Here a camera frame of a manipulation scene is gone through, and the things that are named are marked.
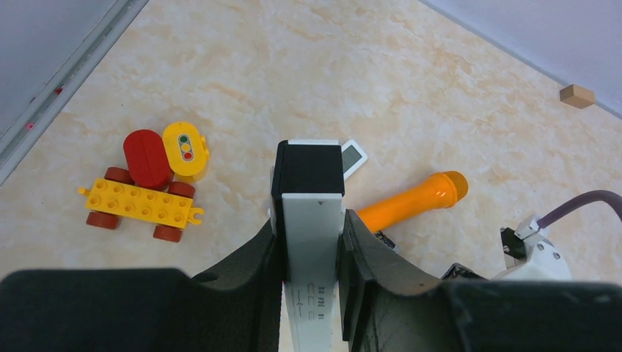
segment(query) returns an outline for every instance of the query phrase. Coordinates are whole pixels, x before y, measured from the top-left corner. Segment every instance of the gray wall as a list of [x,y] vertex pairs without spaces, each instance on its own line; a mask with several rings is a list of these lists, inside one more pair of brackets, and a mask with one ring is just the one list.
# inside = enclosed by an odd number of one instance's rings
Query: gray wall
[[622,115],[622,1],[422,0]]
[[0,136],[116,0],[0,0]]

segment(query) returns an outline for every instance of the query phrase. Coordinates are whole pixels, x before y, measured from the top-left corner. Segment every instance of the cable connector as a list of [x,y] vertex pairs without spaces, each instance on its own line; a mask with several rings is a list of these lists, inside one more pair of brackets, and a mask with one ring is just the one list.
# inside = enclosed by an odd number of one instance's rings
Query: cable connector
[[540,228],[538,220],[540,220],[540,216],[536,214],[528,216],[525,220],[520,222],[514,235],[523,240],[525,245],[535,246],[538,242],[549,236],[549,229]]

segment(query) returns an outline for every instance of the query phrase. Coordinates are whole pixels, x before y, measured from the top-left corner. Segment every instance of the marble pattern surface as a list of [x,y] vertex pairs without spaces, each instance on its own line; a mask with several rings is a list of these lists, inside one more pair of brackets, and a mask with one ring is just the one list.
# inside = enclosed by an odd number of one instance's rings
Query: marble pattern surface
[[[358,209],[431,173],[470,192],[386,234],[441,275],[503,270],[499,228],[597,188],[622,193],[622,121],[559,102],[561,87],[417,1],[151,0],[0,188],[0,274],[21,268],[176,267],[193,275],[266,220],[283,139],[354,138],[370,160],[346,183]],[[212,159],[203,224],[179,244],[153,225],[88,227],[84,198],[123,139],[194,123]],[[556,223],[577,279],[622,284],[622,224],[603,204]],[[335,320],[334,350],[345,351]],[[287,317],[282,351],[291,349]]]

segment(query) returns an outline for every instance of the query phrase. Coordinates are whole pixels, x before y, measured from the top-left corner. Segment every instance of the orange cylinder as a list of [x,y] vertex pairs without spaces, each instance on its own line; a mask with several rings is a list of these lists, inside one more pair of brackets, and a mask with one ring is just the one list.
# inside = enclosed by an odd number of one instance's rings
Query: orange cylinder
[[467,179],[460,172],[438,172],[418,186],[357,213],[371,232],[378,232],[424,211],[450,208],[468,191]]

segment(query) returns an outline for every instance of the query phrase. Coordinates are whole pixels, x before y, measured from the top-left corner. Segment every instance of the cable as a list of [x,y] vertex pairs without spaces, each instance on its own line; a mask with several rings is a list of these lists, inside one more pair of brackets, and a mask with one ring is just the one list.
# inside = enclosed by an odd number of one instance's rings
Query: cable
[[580,194],[579,196],[570,199],[555,208],[552,212],[546,214],[542,219],[538,220],[538,226],[541,229],[544,229],[572,211],[579,209],[583,205],[588,205],[598,201],[606,202],[611,208],[613,208],[613,211],[618,214],[618,217],[622,221],[622,197],[611,191],[600,190],[585,192],[584,194]]

